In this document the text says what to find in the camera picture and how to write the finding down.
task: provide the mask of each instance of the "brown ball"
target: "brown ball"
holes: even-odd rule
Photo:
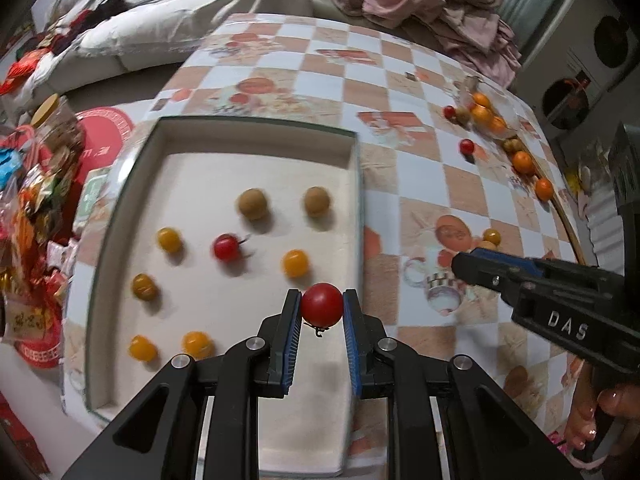
[[[305,210],[309,216],[322,216],[331,207],[331,197],[324,187],[314,186],[306,190]]]
[[[269,210],[267,197],[260,189],[247,189],[238,197],[238,212],[247,220],[259,220]]]

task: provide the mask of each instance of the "orange fruit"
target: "orange fruit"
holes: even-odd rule
[[[305,251],[293,249],[282,257],[282,270],[288,278],[299,278],[309,270],[309,258]]]
[[[501,135],[507,129],[507,123],[502,117],[494,116],[489,123],[489,129],[496,135]]]
[[[493,112],[482,105],[474,106],[471,110],[471,116],[474,118],[476,123],[484,124],[484,126],[491,124],[491,121],[494,118]]]
[[[213,352],[213,343],[204,332],[187,332],[182,338],[182,350],[194,359],[204,359]]]
[[[511,163],[518,173],[531,175],[536,171],[533,160],[527,152],[514,153]]]
[[[554,185],[547,178],[539,178],[536,182],[536,196],[546,202],[554,195]]]
[[[474,102],[477,105],[483,106],[485,108],[491,108],[491,101],[489,101],[489,98],[482,92],[474,92],[471,97],[474,99]]]
[[[129,343],[129,355],[138,361],[148,363],[156,358],[156,346],[143,335],[133,336]]]

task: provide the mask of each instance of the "yellow cherry tomato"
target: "yellow cherry tomato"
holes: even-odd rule
[[[163,227],[156,234],[158,245],[169,254],[177,253],[182,248],[180,234],[172,227]]]
[[[288,278],[299,278],[309,270],[309,259],[305,251],[293,249],[282,258],[282,270]]]
[[[490,249],[492,251],[497,251],[498,247],[492,243],[492,242],[488,242],[487,240],[482,240],[479,244],[478,247],[481,249]]]
[[[495,229],[486,229],[484,233],[482,233],[482,239],[487,242],[491,242],[496,246],[500,245],[500,242],[502,241],[500,233]]]
[[[131,282],[131,291],[142,301],[153,301],[158,296],[158,286],[148,274],[137,274]]]
[[[156,358],[156,346],[143,335],[134,336],[129,343],[129,355],[138,361],[148,363]]]
[[[182,338],[182,350],[194,359],[204,359],[213,353],[213,342],[204,332],[187,332]]]

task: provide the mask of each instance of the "table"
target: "table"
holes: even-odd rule
[[[558,213],[513,173],[501,148],[442,116],[442,107],[454,104],[454,83],[466,75],[480,76],[375,30],[235,14],[175,73],[127,142],[144,142],[158,118],[174,115],[261,116],[356,132],[366,209],[364,311],[422,354],[471,355],[549,434],[566,420],[580,361],[513,324],[497,294],[457,282],[449,265],[489,227],[501,232],[507,253],[575,261],[574,251]],[[562,175],[532,110],[485,82],[512,101],[521,140],[575,229]],[[474,162],[458,151],[465,137],[477,144]],[[87,425],[104,424],[82,402],[85,306],[113,205],[103,190],[81,240],[65,324],[66,407]],[[434,298],[434,285],[448,286],[462,302]],[[348,472],[384,463],[384,425],[383,403],[358,404]]]

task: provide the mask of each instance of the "pink blanket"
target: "pink blanket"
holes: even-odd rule
[[[502,0],[333,0],[350,16],[365,16],[383,27],[396,28],[415,18],[429,27],[444,52],[502,86],[519,69],[520,53],[513,31],[493,9]]]

